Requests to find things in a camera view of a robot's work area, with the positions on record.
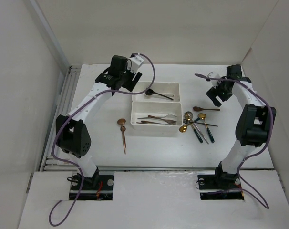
beige wall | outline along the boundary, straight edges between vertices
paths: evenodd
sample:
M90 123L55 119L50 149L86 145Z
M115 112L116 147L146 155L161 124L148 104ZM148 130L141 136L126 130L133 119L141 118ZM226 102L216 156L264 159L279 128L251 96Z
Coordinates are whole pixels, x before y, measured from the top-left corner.
M38 0L71 64L241 62L277 0Z
M18 226L59 73L23 1L0 0L0 229Z
M277 109L269 151L289 201L289 0L278 1L242 65Z

robotic arm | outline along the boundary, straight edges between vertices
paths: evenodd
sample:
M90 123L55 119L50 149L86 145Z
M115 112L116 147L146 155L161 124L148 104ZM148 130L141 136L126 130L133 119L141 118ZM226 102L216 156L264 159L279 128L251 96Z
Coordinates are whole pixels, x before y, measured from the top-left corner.
M143 58L138 55L132 55L130 58L113 56L110 67L97 77L95 84L82 102L70 111L67 116L60 115L57 117L56 133L59 132L59 129L70 115L75 113L99 92L109 89L118 90L121 87L132 91L142 76L142 74L137 71L143 62ZM99 180L99 170L93 161L93 157L87 153L91 146L91 138L85 121L87 117L95 116L101 106L113 95L114 92L106 92L96 97L93 102L82 109L66 125L56 143L63 152L69 154L71 161L80 166L84 173L84 184L88 187L96 186Z
M217 78L217 73L210 73L209 78ZM230 189L240 184L237 170L245 157L250 155L257 147L266 142L270 131L270 118L268 109L249 90L253 90L251 80L242 77L240 65L227 67L227 79L243 81L249 89L235 82L212 81L213 87L206 93L214 105L221 106L216 99L218 96L222 101L227 101L232 95L238 99L243 111L236 126L236 142L231 148L228 156L222 160L215 169L213 175L198 175L199 188L204 189ZM273 120L275 120L276 109L272 107Z

black ladle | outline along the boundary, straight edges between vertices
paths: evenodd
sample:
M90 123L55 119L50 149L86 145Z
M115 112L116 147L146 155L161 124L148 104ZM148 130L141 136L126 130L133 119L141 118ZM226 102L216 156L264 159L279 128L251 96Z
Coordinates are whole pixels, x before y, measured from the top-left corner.
M147 91L145 92L145 94L148 95L148 96L151 96L151 95L153 95L153 94L157 94L157 95L159 95L159 96L162 96L162 97L165 97L165 98L167 98L167 99L173 100L172 98L170 98L170 97L168 97L168 96L165 96L165 95L163 95L163 94L157 93L157 92L153 91L152 89L147 90Z

white tray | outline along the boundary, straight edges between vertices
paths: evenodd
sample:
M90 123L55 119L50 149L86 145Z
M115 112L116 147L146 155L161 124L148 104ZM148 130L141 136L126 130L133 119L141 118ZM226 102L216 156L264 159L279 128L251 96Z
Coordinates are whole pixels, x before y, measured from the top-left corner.
M133 92L141 92L150 85L151 82L138 82ZM145 93L135 94L132 96L132 101L139 102L163 102L163 103L178 103L180 101L179 94L179 83L165 83L165 82L154 82L151 89L157 93L169 96L173 100L163 98L159 95L148 96Z
M159 125L159 124L138 124L141 120L166 123L157 119L138 119L152 115L161 117L166 115L176 115L176 125ZM161 103L161 102L132 102L131 125L136 130L158 131L158 132L177 132L183 125L182 105L180 103Z

table top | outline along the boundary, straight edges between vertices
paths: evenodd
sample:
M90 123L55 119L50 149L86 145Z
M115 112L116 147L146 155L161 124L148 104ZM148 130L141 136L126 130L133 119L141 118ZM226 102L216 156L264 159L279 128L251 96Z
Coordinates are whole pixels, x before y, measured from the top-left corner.
M108 64L83 64L72 108L88 94L97 76L108 67ZM183 113L192 111L194 106L214 108L206 92L212 87L210 82L194 76L194 73L209 74L211 71L226 75L225 65L175 65L157 64L156 82L178 82L180 84L180 103ZM152 67L144 64L140 81L152 79ZM211 127L215 143L200 143L189 128L185 133L177 132L174 136L167 133L134 130L130 124L132 99L131 95L115 94L100 109L90 123L86 122L92 146L92 154L97 166L114 167L160 167L160 168L215 168L230 152L236 137L235 129L242 108L232 96L223 102L221 111L205 111L206 122L218 125ZM119 118L125 118L127 153L124 154L121 131L117 125ZM198 125L205 137L208 135L205 126ZM67 158L63 152L60 157ZM247 161L244 168L273 168L268 150L256 158Z
M35 172L19 229L50 229L70 208L72 172ZM276 171L241 171L269 209L250 195L243 200L200 200L195 171L115 172L112 201L77 201L59 229L289 229L289 205ZM243 188L251 189L241 181Z

